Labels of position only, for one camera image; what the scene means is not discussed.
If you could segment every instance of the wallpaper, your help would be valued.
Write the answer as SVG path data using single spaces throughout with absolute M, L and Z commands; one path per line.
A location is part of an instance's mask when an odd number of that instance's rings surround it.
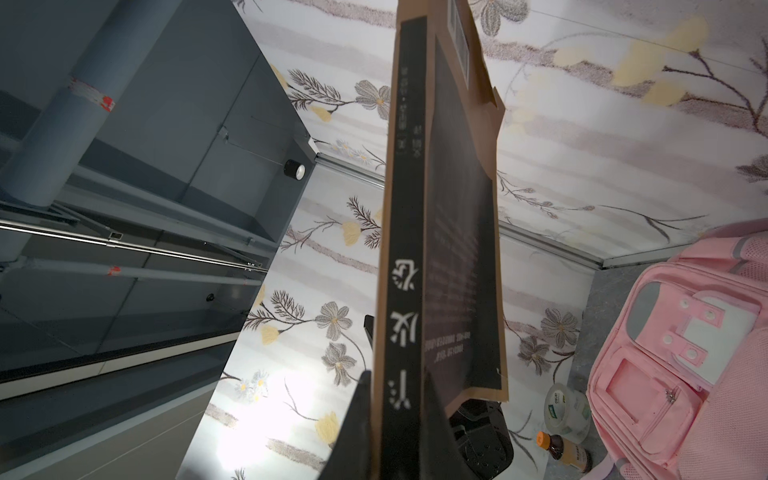
M 469 3 L 508 110 L 500 219 L 608 258 L 764 215 L 767 3 Z M 382 174 L 396 0 L 233 4 L 319 149 Z
M 383 190 L 318 166 L 198 426 L 179 480 L 312 479 L 360 373 L 374 314 Z M 592 272 L 502 238 L 515 460 L 499 478 L 543 478 L 544 395 L 566 382 Z

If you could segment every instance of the bottle label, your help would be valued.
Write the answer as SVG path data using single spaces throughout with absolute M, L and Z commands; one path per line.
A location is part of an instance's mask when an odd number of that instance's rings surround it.
M 566 465 L 573 465 L 583 472 L 587 469 L 587 451 L 584 447 L 563 439 L 563 456 L 560 461 Z

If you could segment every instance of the orange bottle cap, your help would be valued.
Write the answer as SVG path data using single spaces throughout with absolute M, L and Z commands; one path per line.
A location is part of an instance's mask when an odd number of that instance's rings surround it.
M 549 448 L 551 444 L 551 438 L 544 432 L 539 432 L 536 435 L 536 445 L 542 447 L 544 450 Z

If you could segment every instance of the gray pipe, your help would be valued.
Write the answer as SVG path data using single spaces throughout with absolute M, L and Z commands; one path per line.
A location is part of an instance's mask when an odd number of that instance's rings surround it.
M 53 202 L 180 3 L 118 3 L 0 170 L 0 199 L 35 207 Z M 15 260 L 28 238 L 0 233 L 0 261 Z
M 219 283 L 227 285 L 259 286 L 261 280 L 234 278 L 231 276 L 203 275 L 201 273 L 171 272 L 152 270 L 135 266 L 103 265 L 101 263 L 67 262 L 47 260 L 45 258 L 27 258 L 20 262 L 19 268 L 46 270 L 48 272 L 84 273 L 86 275 L 127 276 L 150 280 L 176 280 L 180 282 Z

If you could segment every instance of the backpack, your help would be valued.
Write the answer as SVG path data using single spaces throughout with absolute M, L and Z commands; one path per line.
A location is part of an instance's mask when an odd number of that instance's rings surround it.
M 587 397 L 608 456 L 584 480 L 766 480 L 768 219 L 646 269 Z

